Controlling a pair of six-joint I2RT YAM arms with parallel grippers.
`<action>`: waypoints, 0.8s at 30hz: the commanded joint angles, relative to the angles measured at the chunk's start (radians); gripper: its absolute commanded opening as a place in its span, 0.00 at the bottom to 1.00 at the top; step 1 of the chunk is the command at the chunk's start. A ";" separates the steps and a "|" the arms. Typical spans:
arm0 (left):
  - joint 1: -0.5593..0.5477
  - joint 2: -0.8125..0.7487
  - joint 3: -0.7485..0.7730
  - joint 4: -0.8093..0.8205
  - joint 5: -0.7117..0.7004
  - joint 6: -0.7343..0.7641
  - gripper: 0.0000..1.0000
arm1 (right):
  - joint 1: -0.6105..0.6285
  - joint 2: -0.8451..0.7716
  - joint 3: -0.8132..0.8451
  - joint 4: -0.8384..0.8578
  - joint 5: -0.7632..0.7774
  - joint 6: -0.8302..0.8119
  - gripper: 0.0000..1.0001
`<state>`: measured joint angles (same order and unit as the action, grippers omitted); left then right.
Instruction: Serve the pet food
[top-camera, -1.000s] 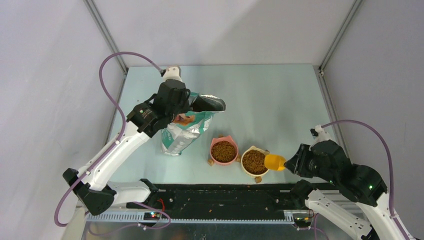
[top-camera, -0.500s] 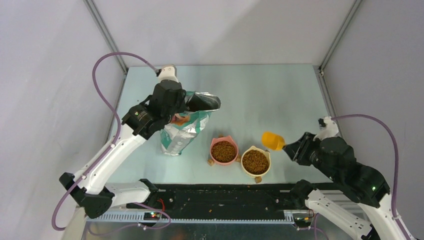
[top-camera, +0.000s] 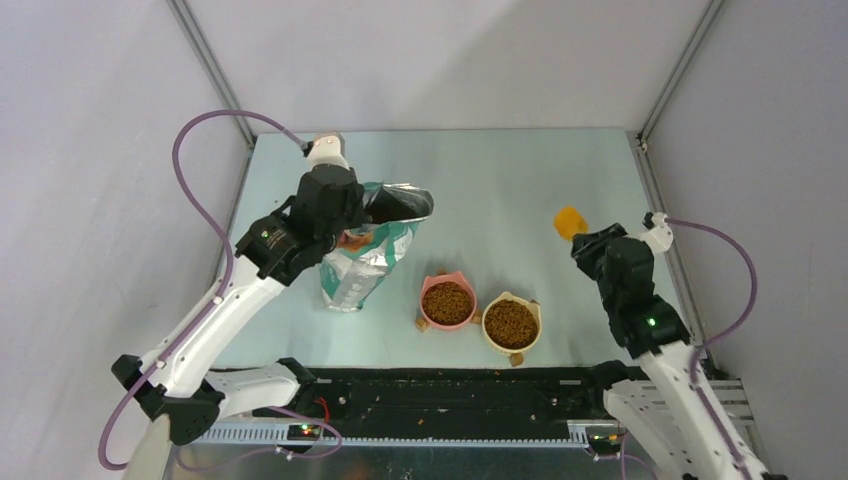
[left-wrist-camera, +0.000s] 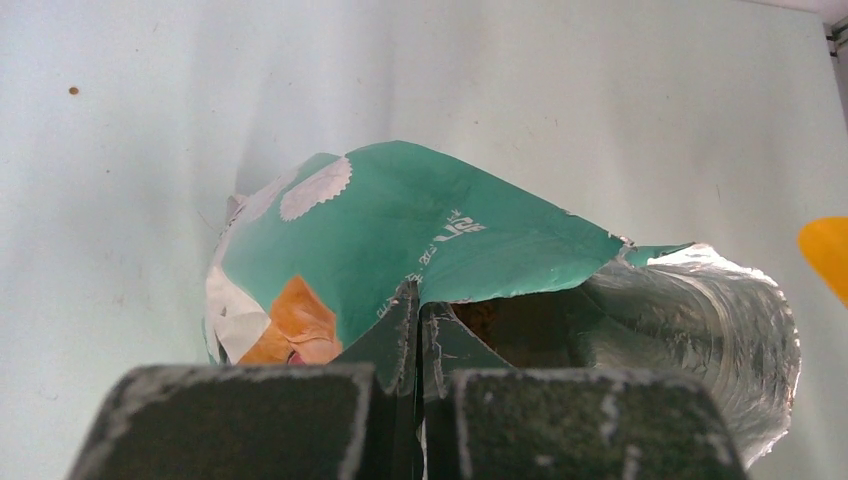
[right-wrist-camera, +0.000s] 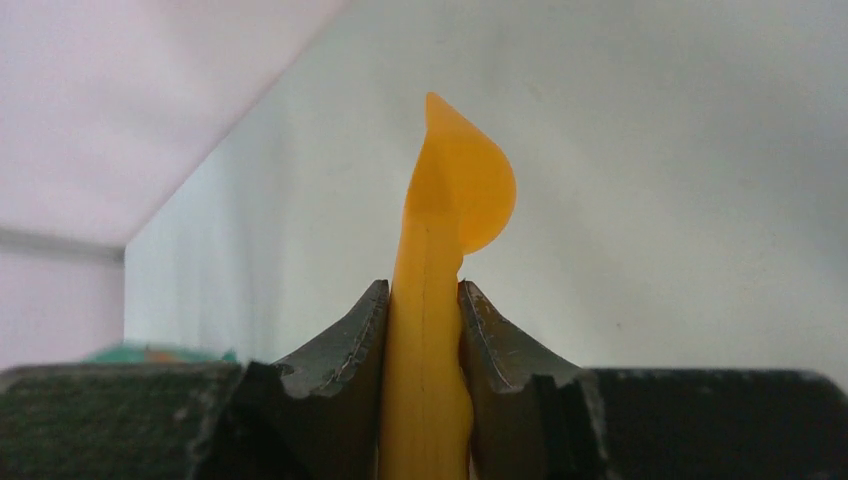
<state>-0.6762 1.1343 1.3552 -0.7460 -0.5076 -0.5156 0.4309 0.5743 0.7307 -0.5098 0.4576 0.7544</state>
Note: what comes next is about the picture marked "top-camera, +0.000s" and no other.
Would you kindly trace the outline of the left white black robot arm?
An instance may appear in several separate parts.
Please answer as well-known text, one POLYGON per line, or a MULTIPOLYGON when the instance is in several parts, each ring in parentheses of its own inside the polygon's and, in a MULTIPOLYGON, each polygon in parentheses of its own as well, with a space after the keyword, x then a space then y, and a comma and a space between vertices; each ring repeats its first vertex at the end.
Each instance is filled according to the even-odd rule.
POLYGON ((313 378, 293 359, 234 372, 212 365, 256 313, 320 264, 344 231, 362 225, 363 195, 352 168, 313 167, 295 195, 251 224, 228 251, 218 283, 158 347, 115 361, 113 375, 148 418, 168 420, 168 445, 190 444, 218 420, 257 409, 312 411, 313 378))

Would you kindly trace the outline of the orange plastic food scoop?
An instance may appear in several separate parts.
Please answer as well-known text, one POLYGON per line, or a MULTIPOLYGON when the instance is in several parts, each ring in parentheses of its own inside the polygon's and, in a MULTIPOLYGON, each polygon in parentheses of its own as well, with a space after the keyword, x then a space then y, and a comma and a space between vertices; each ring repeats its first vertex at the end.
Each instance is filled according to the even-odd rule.
POLYGON ((577 235, 589 232, 589 226, 580 212, 573 206, 563 207, 554 217, 553 226, 558 235, 573 242, 577 235))

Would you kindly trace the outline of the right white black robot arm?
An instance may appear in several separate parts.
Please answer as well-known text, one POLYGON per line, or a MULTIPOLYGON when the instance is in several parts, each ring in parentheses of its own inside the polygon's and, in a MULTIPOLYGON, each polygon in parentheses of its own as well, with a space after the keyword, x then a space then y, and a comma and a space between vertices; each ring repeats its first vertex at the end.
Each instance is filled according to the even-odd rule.
POLYGON ((670 250, 679 220, 649 213, 645 231, 613 224, 566 234, 571 257, 593 280, 616 343, 648 377, 665 407, 649 407, 644 385, 620 361, 591 369, 581 392, 585 411, 612 415, 655 464, 657 479, 772 479, 713 391, 700 359, 711 340, 693 344, 674 307, 655 292, 656 256, 670 250))

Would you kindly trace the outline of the green dog food bag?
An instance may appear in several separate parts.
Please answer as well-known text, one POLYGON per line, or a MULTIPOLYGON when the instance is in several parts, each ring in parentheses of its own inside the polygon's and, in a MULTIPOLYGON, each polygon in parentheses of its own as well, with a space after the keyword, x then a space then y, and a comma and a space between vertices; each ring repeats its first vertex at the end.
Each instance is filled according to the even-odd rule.
POLYGON ((406 256, 419 225, 434 210, 430 192, 408 183, 367 182, 363 204, 367 222, 345 231, 342 243, 320 264, 324 306, 333 311, 361 310, 406 256))

